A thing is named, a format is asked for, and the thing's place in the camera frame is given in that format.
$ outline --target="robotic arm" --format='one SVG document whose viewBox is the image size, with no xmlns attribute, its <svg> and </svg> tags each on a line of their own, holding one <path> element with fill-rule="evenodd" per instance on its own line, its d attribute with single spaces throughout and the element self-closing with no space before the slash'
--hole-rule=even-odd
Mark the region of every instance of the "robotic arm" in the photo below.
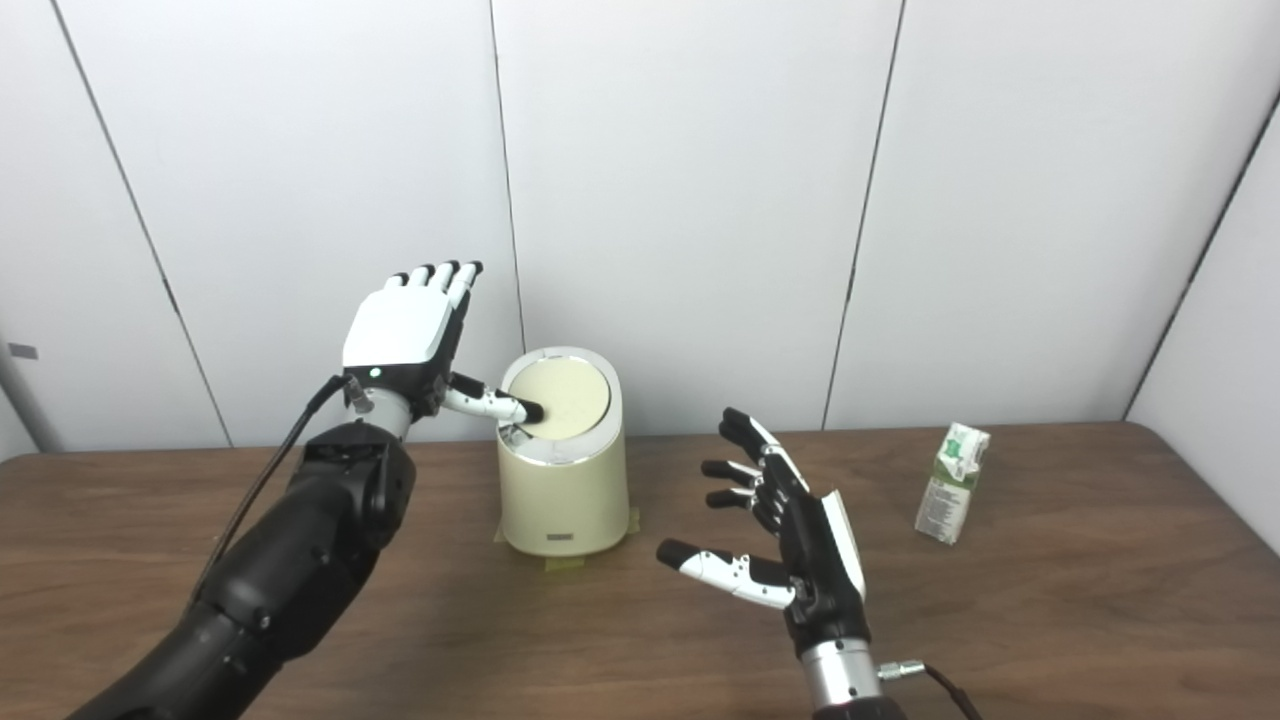
<svg viewBox="0 0 1280 720">
<path fill-rule="evenodd" d="M 399 529 L 415 480 L 401 443 L 413 421 L 442 407 L 541 419 L 536 404 L 452 372 L 480 272 L 424 265 L 361 304 L 346 375 L 326 386 L 346 380 L 346 421 L 307 442 L 283 497 L 210 568 L 178 625 L 70 720 L 239 717 L 284 662 L 319 644 Z"/>
<path fill-rule="evenodd" d="M 783 611 L 814 720 L 905 720 L 897 703 L 881 693 L 863 609 L 867 583 L 840 492 L 815 498 L 777 438 L 745 413 L 724 410 L 719 433 L 746 451 L 755 468 L 703 462 L 704 475 L 740 486 L 709 493 L 707 505 L 750 511 L 778 538 L 782 562 L 676 539 L 663 541 L 658 560 L 735 597 Z"/>
</svg>

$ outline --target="white robotic hand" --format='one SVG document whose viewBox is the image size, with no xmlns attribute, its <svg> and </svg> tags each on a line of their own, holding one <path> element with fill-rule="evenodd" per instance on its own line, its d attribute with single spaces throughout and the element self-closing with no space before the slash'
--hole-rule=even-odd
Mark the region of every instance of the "white robotic hand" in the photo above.
<svg viewBox="0 0 1280 720">
<path fill-rule="evenodd" d="M 392 275 L 361 302 L 342 364 L 374 404 L 403 402 L 410 421 L 434 416 L 440 407 L 516 423 L 543 419 L 538 404 L 453 372 L 471 286 L 483 270 L 480 263 L 457 260 L 422 265 Z"/>
<path fill-rule="evenodd" d="M 782 562 L 733 557 L 677 539 L 658 546 L 658 560 L 735 597 L 782 610 L 815 720 L 901 720 L 897 706 L 881 696 L 863 609 L 867 583 L 840 493 L 815 498 L 787 451 L 750 415 L 727 407 L 719 432 L 745 450 L 755 468 L 703 462 L 704 475 L 741 486 L 709 493 L 707 505 L 750 511 L 778 538 Z"/>
</svg>

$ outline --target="silver rim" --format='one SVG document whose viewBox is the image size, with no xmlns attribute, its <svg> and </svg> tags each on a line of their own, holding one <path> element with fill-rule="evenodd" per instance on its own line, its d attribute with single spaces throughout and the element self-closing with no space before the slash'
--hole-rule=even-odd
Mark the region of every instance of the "silver rim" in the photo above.
<svg viewBox="0 0 1280 720">
<path fill-rule="evenodd" d="M 604 375 L 605 384 L 609 386 L 609 405 L 600 415 L 600 420 L 581 434 L 563 439 L 547 439 L 526 433 L 520 425 L 503 420 L 498 423 L 498 442 L 521 459 L 534 465 L 575 465 L 585 462 L 604 452 L 622 430 L 622 395 L 618 386 L 618 374 L 613 365 L 596 352 L 581 347 L 543 347 L 530 351 L 517 359 L 507 368 L 507 374 L 502 377 L 502 389 L 507 392 L 516 375 L 522 373 L 534 363 L 566 357 L 588 363 Z"/>
</svg>

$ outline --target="electrical cable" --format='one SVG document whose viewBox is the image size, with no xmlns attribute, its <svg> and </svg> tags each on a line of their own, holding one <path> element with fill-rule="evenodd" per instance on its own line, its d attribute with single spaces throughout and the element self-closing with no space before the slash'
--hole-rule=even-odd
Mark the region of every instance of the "electrical cable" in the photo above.
<svg viewBox="0 0 1280 720">
<path fill-rule="evenodd" d="M 969 701 L 968 693 L 957 688 L 951 680 L 947 679 L 946 675 L 940 673 L 937 667 L 925 665 L 924 671 L 947 691 L 947 694 L 951 696 L 951 700 L 955 701 L 966 720 L 982 720 L 982 715 L 978 712 L 978 708 Z"/>
<path fill-rule="evenodd" d="M 227 553 L 227 548 L 232 544 L 232 538 L 236 537 L 236 530 L 239 529 L 241 523 L 244 521 L 244 516 L 248 514 L 248 509 L 257 500 L 257 496 L 266 487 L 266 482 L 271 479 L 271 474 L 275 473 L 280 462 L 284 461 L 284 456 L 289 454 L 289 450 L 298 442 L 298 437 L 302 436 L 302 430 L 306 429 L 307 423 L 311 421 L 311 416 L 324 406 L 325 402 L 335 392 L 342 389 L 342 386 L 347 383 L 347 375 L 333 375 L 328 382 L 311 397 L 307 402 L 306 409 L 302 410 L 302 415 L 298 416 L 297 421 L 293 423 L 293 428 L 289 429 L 289 434 L 284 437 L 284 442 L 280 447 L 275 450 L 271 459 L 266 461 L 266 466 L 259 473 L 257 478 L 244 492 L 244 497 L 241 498 L 239 506 L 232 512 L 230 520 L 227 521 L 227 528 L 223 534 L 219 536 L 218 543 L 214 544 L 214 550 L 209 553 L 209 560 L 205 561 L 205 569 L 200 571 L 200 578 L 196 579 L 196 587 L 191 588 L 191 598 L 187 602 L 187 607 L 196 605 L 200 600 L 200 589 L 205 585 L 205 580 L 209 579 L 209 573 L 218 565 L 218 561 L 223 559 Z"/>
</svg>

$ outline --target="white wall panel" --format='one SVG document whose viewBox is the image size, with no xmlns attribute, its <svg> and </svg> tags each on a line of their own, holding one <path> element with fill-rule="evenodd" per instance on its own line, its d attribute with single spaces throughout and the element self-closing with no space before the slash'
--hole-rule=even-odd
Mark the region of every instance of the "white wall panel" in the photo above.
<svg viewBox="0 0 1280 720">
<path fill-rule="evenodd" d="M 237 445 L 280 439 L 397 270 L 483 260 L 457 369 L 521 354 L 484 0 L 61 4 Z"/>
<path fill-rule="evenodd" d="M 49 3 L 0 4 L 0 341 L 51 450 L 227 445 Z"/>
<path fill-rule="evenodd" d="M 828 427 L 1120 418 L 1276 37 L 1267 0 L 908 4 Z"/>
<path fill-rule="evenodd" d="M 529 345 L 630 432 L 820 424 L 897 9 L 495 1 Z"/>
<path fill-rule="evenodd" d="M 0 389 L 0 462 L 35 451 L 36 443 L 31 441 L 31 433 L 14 411 L 9 396 Z"/>
<path fill-rule="evenodd" d="M 1272 119 L 1129 419 L 1169 441 L 1280 551 L 1277 197 Z"/>
</svg>

